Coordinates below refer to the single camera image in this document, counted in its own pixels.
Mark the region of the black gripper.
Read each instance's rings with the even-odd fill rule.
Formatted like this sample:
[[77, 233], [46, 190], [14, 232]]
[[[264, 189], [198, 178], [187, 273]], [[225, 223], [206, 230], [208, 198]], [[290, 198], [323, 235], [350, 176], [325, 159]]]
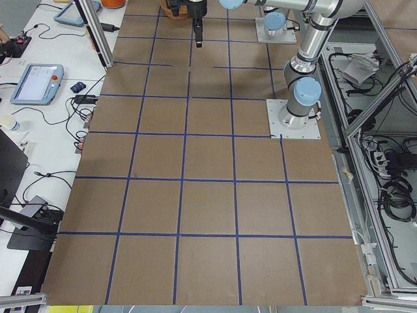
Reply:
[[195, 45], [201, 48], [203, 45], [203, 20], [207, 14], [207, 0], [186, 1], [188, 16], [193, 18], [193, 31], [195, 35]]

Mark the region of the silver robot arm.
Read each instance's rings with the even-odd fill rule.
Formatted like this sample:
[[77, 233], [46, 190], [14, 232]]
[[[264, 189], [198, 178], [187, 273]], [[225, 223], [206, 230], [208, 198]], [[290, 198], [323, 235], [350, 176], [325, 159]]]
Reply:
[[287, 30], [287, 19], [290, 10], [288, 8], [263, 6], [264, 30], [269, 36], [284, 33]]
[[311, 77], [316, 63], [327, 42], [334, 24], [356, 14], [364, 1], [248, 1], [255, 6], [288, 8], [313, 14], [297, 54], [284, 68], [285, 81], [290, 97], [286, 107], [278, 114], [280, 123], [287, 129], [302, 129], [310, 110], [318, 103], [321, 85]]

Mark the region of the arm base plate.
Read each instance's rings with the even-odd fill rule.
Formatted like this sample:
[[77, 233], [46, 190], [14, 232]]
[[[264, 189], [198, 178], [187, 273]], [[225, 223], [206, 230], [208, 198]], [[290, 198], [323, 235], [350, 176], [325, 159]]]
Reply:
[[257, 41], [272, 44], [296, 44], [295, 31], [290, 29], [293, 23], [286, 21], [286, 25], [278, 30], [270, 30], [265, 25], [265, 18], [255, 19]]
[[266, 110], [272, 139], [320, 140], [320, 112], [312, 108], [309, 115], [295, 117], [287, 111], [287, 99], [267, 99]]

